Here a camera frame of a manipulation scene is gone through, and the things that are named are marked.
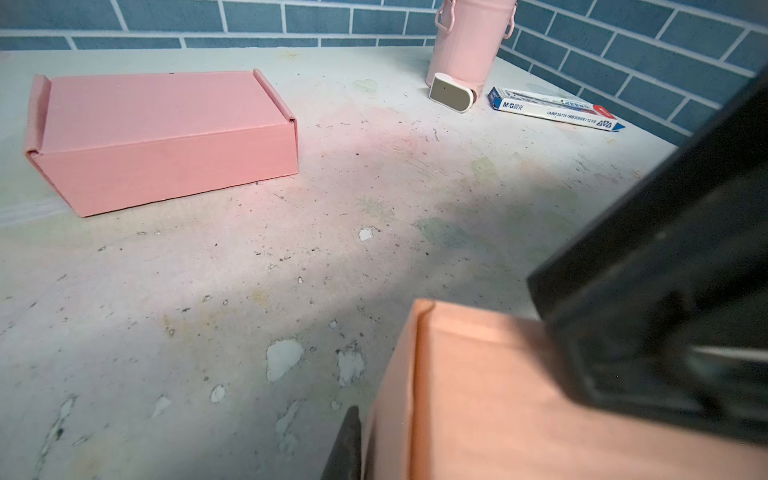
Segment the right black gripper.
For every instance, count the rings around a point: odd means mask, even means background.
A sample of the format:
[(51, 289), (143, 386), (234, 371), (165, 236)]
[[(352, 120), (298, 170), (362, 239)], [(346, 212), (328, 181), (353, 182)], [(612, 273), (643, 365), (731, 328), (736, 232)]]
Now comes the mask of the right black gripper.
[(767, 441), (767, 76), (527, 279), (576, 402)]

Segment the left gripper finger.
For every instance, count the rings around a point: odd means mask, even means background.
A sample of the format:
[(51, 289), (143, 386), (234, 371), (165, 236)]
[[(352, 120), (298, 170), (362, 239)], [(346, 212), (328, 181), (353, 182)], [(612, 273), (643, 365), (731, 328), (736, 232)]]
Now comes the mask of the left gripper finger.
[(346, 411), (321, 480), (360, 480), (362, 475), (362, 423), (358, 406)]

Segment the orange paper box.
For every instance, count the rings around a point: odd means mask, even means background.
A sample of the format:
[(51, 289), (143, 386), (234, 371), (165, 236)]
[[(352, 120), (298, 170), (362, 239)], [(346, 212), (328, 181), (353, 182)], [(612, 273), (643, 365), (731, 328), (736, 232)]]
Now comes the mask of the orange paper box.
[(417, 300), (363, 440), (366, 479), (763, 479), (767, 450), (581, 406), (542, 323)]

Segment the pink paper box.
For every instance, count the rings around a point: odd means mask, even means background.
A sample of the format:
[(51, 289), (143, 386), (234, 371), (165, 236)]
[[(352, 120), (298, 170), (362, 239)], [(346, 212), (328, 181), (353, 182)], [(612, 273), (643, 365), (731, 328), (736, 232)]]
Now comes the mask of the pink paper box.
[(259, 70), (34, 78), (24, 152), (81, 217), (295, 175), (295, 115)]

